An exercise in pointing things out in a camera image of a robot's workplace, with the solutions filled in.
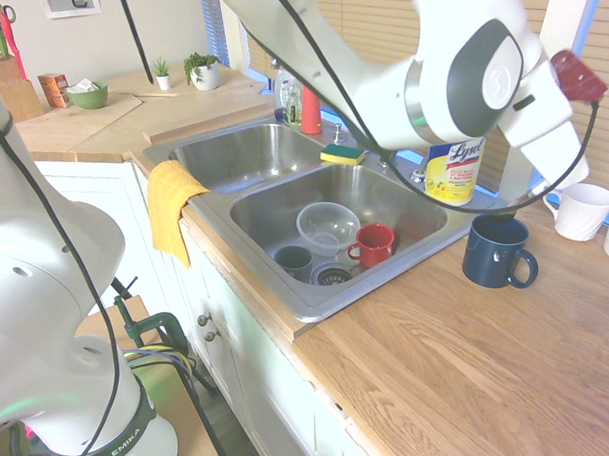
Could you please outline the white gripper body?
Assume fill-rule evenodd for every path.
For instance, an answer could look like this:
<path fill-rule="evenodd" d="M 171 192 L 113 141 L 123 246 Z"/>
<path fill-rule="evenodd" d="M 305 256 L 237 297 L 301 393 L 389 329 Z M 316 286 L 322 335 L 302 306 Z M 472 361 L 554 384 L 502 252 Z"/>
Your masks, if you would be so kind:
<path fill-rule="evenodd" d="M 581 143 L 570 121 L 524 145 L 522 153 L 551 185 L 571 167 L 580 153 Z"/>

